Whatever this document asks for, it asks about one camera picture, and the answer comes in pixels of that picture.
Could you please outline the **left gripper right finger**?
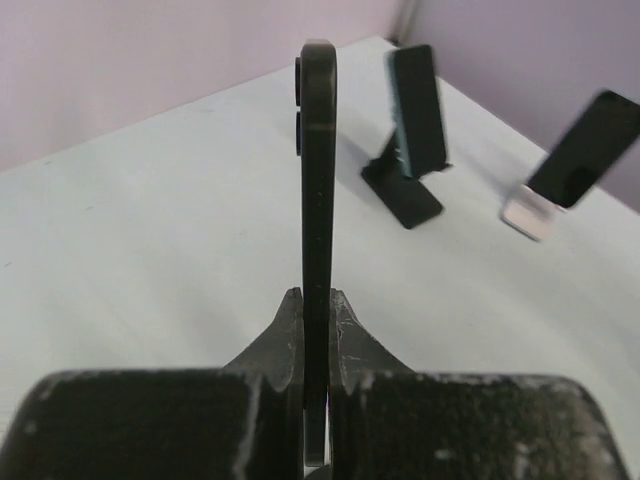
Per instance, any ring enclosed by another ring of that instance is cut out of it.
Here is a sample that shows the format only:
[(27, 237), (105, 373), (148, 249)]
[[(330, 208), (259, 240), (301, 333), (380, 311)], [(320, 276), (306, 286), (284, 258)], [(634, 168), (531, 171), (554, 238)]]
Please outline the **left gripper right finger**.
[(624, 479), (598, 406), (558, 376), (417, 372), (331, 294), (334, 479)]

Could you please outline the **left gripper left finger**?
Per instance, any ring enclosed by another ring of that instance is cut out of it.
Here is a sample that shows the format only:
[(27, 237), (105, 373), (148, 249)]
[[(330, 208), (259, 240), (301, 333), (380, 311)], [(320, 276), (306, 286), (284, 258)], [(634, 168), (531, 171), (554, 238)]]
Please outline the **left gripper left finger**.
[(5, 479), (299, 479), (302, 294), (221, 368), (68, 370), (21, 402)]

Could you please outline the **black folding phone stand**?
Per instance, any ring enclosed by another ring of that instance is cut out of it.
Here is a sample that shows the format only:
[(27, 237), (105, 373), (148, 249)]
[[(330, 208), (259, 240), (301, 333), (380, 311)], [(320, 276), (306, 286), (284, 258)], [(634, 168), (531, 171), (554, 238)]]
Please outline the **black folding phone stand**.
[(442, 214), (444, 206), (419, 179), (403, 174), (396, 157), (396, 133), (389, 136), (380, 156), (361, 170), (361, 177), (399, 223), (411, 230)]

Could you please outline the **teal phone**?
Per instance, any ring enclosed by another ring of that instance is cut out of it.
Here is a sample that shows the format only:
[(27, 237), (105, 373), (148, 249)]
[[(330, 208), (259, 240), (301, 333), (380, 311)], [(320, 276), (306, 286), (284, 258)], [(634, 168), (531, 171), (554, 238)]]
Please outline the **teal phone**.
[(386, 57), (403, 174), (419, 179), (447, 168), (447, 146), (435, 54), (427, 44), (397, 48)]

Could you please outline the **blue phone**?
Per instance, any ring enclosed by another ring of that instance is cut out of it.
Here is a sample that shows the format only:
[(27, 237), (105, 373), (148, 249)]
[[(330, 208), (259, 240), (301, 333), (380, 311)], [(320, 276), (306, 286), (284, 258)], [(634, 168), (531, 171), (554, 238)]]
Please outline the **blue phone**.
[(570, 209), (639, 138), (639, 104), (599, 92), (565, 132), (526, 186)]

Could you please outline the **black phone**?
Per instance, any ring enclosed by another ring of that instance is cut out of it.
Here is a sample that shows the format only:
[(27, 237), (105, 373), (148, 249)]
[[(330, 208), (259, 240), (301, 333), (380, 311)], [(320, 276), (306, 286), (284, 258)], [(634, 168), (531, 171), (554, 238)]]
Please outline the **black phone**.
[(337, 54), (309, 40), (295, 60), (296, 150), (301, 160), (304, 462), (325, 460), (337, 130)]

